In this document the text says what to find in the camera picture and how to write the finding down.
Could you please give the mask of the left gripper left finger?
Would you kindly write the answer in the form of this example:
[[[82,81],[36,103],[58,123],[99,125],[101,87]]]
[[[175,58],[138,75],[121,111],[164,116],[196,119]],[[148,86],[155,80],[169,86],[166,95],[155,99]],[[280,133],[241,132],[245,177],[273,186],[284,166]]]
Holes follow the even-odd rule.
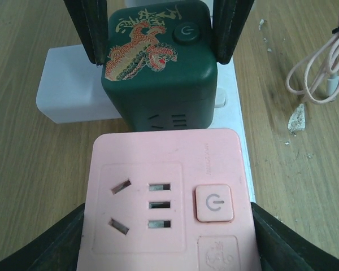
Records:
[[[85,204],[0,261],[0,270],[76,270]]]

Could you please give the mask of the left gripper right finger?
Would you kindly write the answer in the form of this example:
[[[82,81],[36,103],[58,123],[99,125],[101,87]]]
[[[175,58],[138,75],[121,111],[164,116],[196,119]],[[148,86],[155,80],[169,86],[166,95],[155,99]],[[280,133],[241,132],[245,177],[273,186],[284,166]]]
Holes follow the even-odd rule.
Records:
[[[339,259],[251,203],[262,270],[339,270]]]

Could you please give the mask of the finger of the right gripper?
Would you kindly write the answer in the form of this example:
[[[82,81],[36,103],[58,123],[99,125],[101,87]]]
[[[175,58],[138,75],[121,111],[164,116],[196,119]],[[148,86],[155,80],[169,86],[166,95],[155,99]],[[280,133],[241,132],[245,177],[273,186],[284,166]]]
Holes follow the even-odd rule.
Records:
[[[108,41],[106,0],[64,0],[89,61],[103,65]]]
[[[253,0],[214,0],[214,53],[220,64],[230,62],[252,7]]]

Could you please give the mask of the white paper scrap pile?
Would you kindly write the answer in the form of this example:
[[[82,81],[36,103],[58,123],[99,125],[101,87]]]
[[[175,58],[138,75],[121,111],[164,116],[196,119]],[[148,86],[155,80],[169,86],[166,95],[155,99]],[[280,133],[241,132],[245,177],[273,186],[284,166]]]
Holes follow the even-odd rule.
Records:
[[[259,31],[262,30],[263,24],[266,24],[267,20],[261,19],[259,22]],[[306,106],[304,103],[300,103],[291,114],[288,121],[288,131],[293,137],[297,136],[298,132],[305,131],[306,128]]]

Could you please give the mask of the green dragon cube adapter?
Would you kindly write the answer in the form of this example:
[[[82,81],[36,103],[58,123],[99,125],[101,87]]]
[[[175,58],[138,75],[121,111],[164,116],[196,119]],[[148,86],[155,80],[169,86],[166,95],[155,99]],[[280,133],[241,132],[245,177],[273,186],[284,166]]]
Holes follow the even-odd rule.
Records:
[[[108,21],[102,87],[135,132],[212,123],[218,68],[202,1],[124,8]]]

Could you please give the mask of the white power strip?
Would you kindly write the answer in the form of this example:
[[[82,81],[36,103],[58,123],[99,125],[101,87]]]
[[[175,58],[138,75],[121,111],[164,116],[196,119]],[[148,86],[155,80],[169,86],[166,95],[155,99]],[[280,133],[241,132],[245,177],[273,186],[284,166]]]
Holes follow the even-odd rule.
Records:
[[[215,109],[211,128],[229,128],[234,130],[241,142],[242,156],[245,165],[250,200],[256,201],[254,182],[251,172],[249,152],[246,142],[245,126],[241,109],[234,61],[218,64],[218,80],[215,98]]]

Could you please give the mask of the pink cube socket adapter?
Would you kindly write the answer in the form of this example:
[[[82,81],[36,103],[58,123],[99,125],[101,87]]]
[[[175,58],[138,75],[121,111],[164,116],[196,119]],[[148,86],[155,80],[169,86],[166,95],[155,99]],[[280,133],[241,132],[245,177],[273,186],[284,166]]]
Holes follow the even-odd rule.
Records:
[[[77,269],[260,270],[237,133],[99,136]]]

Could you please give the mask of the white plug adapter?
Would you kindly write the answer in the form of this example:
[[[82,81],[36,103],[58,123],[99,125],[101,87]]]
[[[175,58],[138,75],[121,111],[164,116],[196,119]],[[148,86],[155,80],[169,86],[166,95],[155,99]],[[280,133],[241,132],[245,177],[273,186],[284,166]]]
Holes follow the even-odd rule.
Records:
[[[36,96],[37,108],[56,124],[120,118],[102,84],[102,66],[82,45],[47,52]]]

